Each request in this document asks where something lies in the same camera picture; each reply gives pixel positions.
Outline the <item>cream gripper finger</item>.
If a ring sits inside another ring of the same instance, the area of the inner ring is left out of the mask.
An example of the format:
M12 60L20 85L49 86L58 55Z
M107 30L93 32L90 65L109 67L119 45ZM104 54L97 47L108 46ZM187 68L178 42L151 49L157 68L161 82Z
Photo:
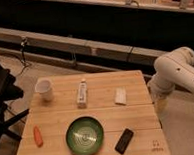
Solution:
M156 113L160 114L163 112L163 110L167 106L167 101L165 99L162 99L162 100L156 101L154 104L155 104L155 108L156 108Z

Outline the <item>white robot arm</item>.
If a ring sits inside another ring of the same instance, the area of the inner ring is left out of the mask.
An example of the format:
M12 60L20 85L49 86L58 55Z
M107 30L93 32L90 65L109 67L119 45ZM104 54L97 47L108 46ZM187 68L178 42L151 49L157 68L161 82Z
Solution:
M148 81L148 90L157 113L166 107L165 99L177 85L194 93L194 50L180 47L155 60L155 73Z

